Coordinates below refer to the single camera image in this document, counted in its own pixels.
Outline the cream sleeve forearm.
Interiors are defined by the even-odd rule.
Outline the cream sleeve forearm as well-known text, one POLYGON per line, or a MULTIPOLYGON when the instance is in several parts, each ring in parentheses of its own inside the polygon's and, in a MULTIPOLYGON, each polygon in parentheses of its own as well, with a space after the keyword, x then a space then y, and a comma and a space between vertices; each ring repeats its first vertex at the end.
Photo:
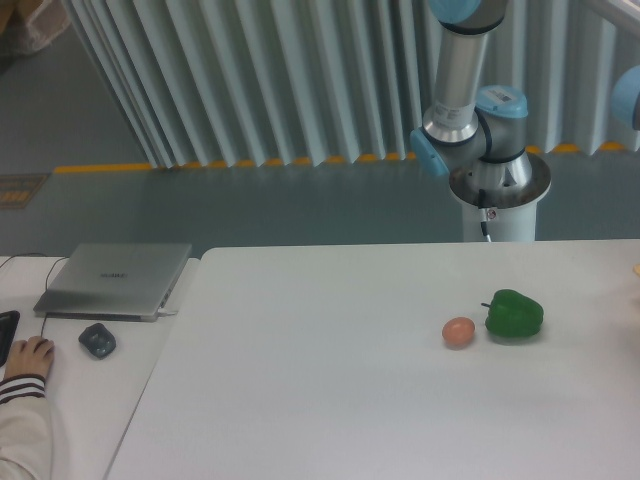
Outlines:
POLYGON ((53 432, 46 382, 22 374, 1 382, 1 478, 50 479, 53 432))

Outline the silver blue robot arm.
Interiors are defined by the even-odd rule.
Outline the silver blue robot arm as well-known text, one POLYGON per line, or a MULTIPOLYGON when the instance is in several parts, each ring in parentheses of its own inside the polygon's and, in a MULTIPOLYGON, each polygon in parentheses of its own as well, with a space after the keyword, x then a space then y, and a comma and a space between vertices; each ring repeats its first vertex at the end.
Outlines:
POLYGON ((441 28, 412 148, 437 175, 534 145, 639 147, 635 1, 432 1, 441 28))

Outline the person's hand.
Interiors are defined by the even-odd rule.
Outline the person's hand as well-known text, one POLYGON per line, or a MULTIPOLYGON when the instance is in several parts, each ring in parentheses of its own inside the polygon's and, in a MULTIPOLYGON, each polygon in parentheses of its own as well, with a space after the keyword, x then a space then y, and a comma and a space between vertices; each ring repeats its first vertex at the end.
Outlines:
POLYGON ((41 336, 15 341, 7 357, 4 380, 20 376, 46 380, 53 365, 54 351, 54 342, 41 336))

